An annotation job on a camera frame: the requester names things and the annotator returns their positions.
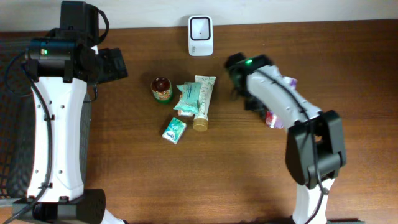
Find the mint green wipes pack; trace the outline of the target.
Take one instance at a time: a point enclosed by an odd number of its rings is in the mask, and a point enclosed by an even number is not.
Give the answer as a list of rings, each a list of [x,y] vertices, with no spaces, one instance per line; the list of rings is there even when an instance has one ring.
[[[198,114],[198,98],[200,94],[201,83],[199,82],[185,82],[182,85],[177,85],[181,91],[182,97],[174,106],[175,110],[182,110],[192,114]]]

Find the red purple pad package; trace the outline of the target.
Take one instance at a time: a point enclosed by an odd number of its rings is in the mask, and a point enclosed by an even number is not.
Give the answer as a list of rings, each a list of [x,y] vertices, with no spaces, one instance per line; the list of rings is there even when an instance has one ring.
[[[297,82],[298,82],[297,79],[287,77],[287,76],[283,76],[282,79],[289,87],[291,87],[291,89],[293,89],[293,90],[296,89]],[[273,129],[283,129],[284,128],[282,120],[273,111],[270,111],[270,110],[267,110],[265,122],[268,127],[273,128]]]

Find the cream tube gold cap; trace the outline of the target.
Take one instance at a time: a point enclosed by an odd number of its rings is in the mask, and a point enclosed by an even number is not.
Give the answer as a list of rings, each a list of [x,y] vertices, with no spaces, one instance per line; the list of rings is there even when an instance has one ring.
[[[195,81],[201,83],[201,88],[198,97],[198,114],[194,117],[193,128],[196,131],[204,132],[208,129],[208,110],[216,77],[196,75]]]

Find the orange tissue pack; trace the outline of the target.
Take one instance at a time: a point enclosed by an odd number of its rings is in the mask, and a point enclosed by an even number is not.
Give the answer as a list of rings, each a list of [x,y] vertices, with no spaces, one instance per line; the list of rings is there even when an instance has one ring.
[[[177,114],[178,114],[179,116],[185,116],[185,117],[192,117],[192,116],[194,116],[193,113],[191,113],[191,112],[186,112],[186,111],[182,111],[182,110],[178,110],[178,111],[177,111]]]

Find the brown lid sauce jar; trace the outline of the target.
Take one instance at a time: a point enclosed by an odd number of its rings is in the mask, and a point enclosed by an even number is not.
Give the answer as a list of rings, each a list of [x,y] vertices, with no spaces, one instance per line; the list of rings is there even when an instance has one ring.
[[[173,98],[171,81],[165,77],[157,77],[152,80],[151,90],[154,98],[159,103],[169,103]]]

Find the teal tissue pack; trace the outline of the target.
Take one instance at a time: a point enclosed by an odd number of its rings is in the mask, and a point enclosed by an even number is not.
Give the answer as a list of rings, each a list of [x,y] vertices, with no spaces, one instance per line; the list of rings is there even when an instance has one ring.
[[[180,138],[182,137],[182,134],[184,133],[187,125],[177,119],[177,118],[172,118],[169,125],[166,127],[164,133],[162,134],[162,137],[174,144],[177,144]]]

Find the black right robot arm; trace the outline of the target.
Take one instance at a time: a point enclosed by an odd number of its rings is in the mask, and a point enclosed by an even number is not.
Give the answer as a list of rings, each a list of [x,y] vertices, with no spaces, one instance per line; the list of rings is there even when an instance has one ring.
[[[321,110],[290,87],[266,55],[247,58],[236,53],[224,67],[238,94],[276,114],[287,131],[285,163],[297,183],[292,221],[328,223],[330,189],[346,165],[342,118],[334,110]]]

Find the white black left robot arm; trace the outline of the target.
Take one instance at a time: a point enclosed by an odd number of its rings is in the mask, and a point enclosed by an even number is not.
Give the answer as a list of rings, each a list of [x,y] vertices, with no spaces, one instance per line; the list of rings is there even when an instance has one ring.
[[[101,49],[105,13],[84,1],[63,1],[60,25],[34,38],[22,71],[35,103],[33,174],[12,219],[32,223],[119,223],[102,189],[85,189],[81,153],[89,133],[87,88],[126,78],[118,48]]]

